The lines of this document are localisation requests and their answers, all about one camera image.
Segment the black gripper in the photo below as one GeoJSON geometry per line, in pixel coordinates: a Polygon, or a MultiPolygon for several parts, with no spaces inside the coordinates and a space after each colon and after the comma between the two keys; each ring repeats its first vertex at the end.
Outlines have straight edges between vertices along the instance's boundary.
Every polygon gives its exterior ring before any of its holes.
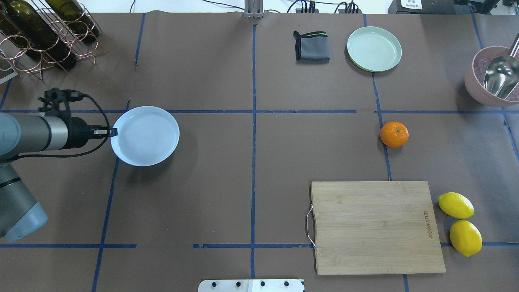
{"type": "Polygon", "coordinates": [[[67,123],[67,141],[65,149],[81,148],[92,138],[111,138],[118,135],[113,127],[92,127],[81,118],[70,118],[67,123]]]}

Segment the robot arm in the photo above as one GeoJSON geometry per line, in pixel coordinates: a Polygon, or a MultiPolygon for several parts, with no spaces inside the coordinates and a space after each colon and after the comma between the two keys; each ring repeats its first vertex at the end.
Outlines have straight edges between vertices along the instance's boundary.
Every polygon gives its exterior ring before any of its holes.
{"type": "Polygon", "coordinates": [[[46,151],[81,148],[118,135],[109,122],[91,125],[68,113],[1,114],[1,237],[14,243],[48,222],[48,215],[16,166],[25,159],[51,158],[46,151]]]}

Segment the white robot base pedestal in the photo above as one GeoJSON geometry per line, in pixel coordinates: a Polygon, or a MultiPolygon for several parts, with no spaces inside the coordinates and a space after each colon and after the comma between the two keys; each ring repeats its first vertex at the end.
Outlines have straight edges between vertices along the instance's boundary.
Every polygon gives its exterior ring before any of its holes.
{"type": "Polygon", "coordinates": [[[208,279],[199,292],[304,292],[303,279],[208,279]]]}

